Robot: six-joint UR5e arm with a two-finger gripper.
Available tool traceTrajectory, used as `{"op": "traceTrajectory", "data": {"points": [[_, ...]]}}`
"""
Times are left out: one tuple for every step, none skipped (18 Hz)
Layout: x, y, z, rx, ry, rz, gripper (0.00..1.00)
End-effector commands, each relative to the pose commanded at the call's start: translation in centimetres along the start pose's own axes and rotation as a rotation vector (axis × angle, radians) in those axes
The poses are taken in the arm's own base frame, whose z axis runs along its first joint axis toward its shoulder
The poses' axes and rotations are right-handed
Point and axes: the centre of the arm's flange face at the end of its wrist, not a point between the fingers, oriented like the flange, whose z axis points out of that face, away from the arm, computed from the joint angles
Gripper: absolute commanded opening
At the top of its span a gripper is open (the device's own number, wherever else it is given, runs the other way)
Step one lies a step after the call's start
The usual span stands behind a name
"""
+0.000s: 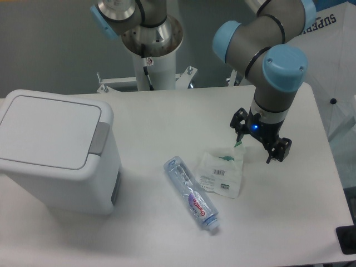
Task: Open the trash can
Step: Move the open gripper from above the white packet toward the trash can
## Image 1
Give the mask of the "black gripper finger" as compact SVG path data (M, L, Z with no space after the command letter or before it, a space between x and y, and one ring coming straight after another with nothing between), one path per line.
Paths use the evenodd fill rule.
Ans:
M266 163L269 164L271 160L282 162L288 156L291 145L292 141L286 137L278 137L273 144L267 144L269 156Z
M233 115L230 127L235 130L237 134L237 141L241 141L245 134L248 133L248 127L246 124L243 124L243 121L248 119L248 113L244 108L239 108Z

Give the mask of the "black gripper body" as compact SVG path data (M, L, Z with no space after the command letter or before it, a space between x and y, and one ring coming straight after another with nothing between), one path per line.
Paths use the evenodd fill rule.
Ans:
M251 111L246 112L243 108L241 108L241 115L245 121L245 123L241 125L241 138L245 135L250 135L261 142L265 149L277 147L281 140L279 131L284 120L278 123L262 122L260 114L257 113L253 115Z

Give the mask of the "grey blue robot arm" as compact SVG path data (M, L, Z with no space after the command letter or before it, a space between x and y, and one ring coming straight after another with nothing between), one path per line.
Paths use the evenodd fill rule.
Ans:
M98 1L90 11L106 37L121 38L135 57L139 90L175 88L175 65L155 68L182 42L182 28L167 13L166 1ZM214 53L255 86L250 109L236 111L230 126L238 140L258 140L269 160L283 161L290 151L291 140L279 130L308 69L306 55L289 41L315 19L313 1L265 1L254 21L225 22L212 41Z

